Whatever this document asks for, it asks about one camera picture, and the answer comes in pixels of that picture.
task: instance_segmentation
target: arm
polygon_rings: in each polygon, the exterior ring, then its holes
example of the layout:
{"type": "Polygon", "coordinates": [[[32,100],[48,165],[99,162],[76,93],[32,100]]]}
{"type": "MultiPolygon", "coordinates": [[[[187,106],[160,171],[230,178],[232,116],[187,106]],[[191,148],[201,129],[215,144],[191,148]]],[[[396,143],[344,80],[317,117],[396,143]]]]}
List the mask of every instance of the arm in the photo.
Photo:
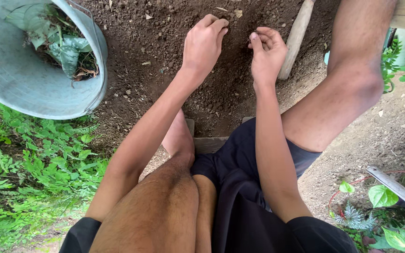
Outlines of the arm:
{"type": "Polygon", "coordinates": [[[113,155],[86,217],[104,221],[110,210],[137,185],[177,112],[217,62],[227,25],[225,19],[206,15],[188,32],[182,68],[113,155]]]}
{"type": "Polygon", "coordinates": [[[265,199],[284,222],[312,216],[301,199],[276,98],[275,83],[288,51],[279,33],[259,27],[250,36],[251,71],[257,96],[256,160],[265,199]]]}

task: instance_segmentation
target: person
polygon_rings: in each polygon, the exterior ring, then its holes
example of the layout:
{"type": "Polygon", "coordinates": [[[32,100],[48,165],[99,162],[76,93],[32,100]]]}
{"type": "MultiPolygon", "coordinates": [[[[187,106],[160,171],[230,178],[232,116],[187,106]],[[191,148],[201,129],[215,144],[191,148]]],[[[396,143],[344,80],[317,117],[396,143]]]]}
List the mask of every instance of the person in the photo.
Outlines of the person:
{"type": "Polygon", "coordinates": [[[67,252],[357,252],[348,235],[312,217],[297,178],[383,92],[380,55],[396,0],[342,0],[328,75],[279,114],[275,82],[287,48],[251,33],[256,118],[214,154],[194,154],[180,109],[211,72],[228,21],[206,15],[187,34],[176,77],[121,143],[67,252]],[[171,158],[138,182],[160,143],[171,158]]]}

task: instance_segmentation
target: ground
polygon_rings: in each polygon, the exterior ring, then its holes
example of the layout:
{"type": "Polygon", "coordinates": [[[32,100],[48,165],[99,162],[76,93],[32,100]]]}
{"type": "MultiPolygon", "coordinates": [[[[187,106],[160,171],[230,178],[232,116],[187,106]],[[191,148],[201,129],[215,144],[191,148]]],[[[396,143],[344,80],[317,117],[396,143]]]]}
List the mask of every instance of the ground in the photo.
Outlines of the ground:
{"type": "MultiPolygon", "coordinates": [[[[182,63],[186,32],[205,14],[226,18],[230,26],[213,72],[184,104],[186,117],[195,120],[195,137],[228,136],[243,117],[254,116],[248,35],[257,26],[270,26],[278,29],[286,40],[302,4],[301,0],[115,0],[110,7],[107,1],[78,1],[93,12],[109,48],[108,89],[95,111],[100,123],[97,131],[103,135],[95,140],[95,147],[107,155],[170,83],[182,63]],[[242,10],[243,16],[235,17],[235,9],[242,10]],[[153,18],[146,20],[145,14],[153,18]]],[[[325,78],[323,57],[329,51],[338,4],[338,0],[315,3],[292,73],[288,80],[277,82],[281,112],[325,78]]],[[[300,178],[302,198],[315,217],[332,222],[327,204],[342,180],[364,177],[367,164],[383,170],[405,168],[404,157],[405,84],[397,83],[394,93],[383,95],[345,129],[300,178]]],[[[167,158],[165,150],[159,148],[143,176],[167,158]]],[[[371,207],[366,192],[375,183],[356,185],[352,203],[371,207]]],[[[346,197],[345,193],[338,195],[333,206],[344,203],[346,197]]],[[[57,252],[58,245],[56,242],[44,248],[57,252]]]]}

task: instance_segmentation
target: forearm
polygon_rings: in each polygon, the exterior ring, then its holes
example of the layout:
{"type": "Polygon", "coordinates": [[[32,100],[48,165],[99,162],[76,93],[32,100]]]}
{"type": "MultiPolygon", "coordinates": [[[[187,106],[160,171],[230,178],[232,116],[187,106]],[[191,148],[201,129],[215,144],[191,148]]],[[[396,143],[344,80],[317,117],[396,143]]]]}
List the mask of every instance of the forearm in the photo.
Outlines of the forearm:
{"type": "Polygon", "coordinates": [[[197,87],[198,82],[187,72],[179,71],[165,92],[126,136],[113,155],[108,170],[140,176],[160,146],[177,112],[194,91],[190,87],[197,87]]]}
{"type": "Polygon", "coordinates": [[[298,192],[274,86],[256,89],[256,160],[265,199],[284,222],[310,216],[298,192]]]}

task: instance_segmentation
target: hand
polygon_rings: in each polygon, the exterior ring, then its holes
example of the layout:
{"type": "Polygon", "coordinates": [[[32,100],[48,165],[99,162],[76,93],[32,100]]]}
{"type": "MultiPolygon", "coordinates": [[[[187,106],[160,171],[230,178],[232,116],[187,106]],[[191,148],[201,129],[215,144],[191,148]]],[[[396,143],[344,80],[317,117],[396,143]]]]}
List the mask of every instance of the hand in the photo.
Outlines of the hand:
{"type": "Polygon", "coordinates": [[[254,78],[254,89],[276,84],[279,71],[289,50],[279,32],[268,27],[258,27],[251,33],[248,48],[254,50],[251,72],[254,78]]]}
{"type": "Polygon", "coordinates": [[[187,33],[180,71],[196,78],[198,86],[217,63],[221,53],[221,41],[228,32],[228,25],[226,19],[207,14],[187,33]]]}

